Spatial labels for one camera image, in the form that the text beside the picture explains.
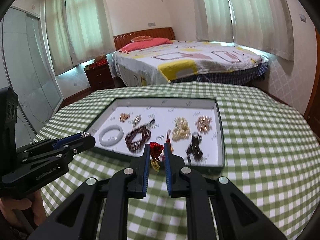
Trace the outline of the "person's left hand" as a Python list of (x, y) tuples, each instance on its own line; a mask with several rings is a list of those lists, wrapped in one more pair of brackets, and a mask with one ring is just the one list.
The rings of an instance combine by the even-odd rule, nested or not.
[(42, 224), (47, 216), (43, 205), (43, 199), (41, 196), (41, 190), (31, 194), (32, 200), (24, 198), (21, 200), (15, 200), (11, 198), (1, 198), (1, 212), (4, 218), (12, 225), (22, 226), (14, 213), (14, 210), (26, 210), (31, 207), (34, 214), (34, 223), (36, 225)]

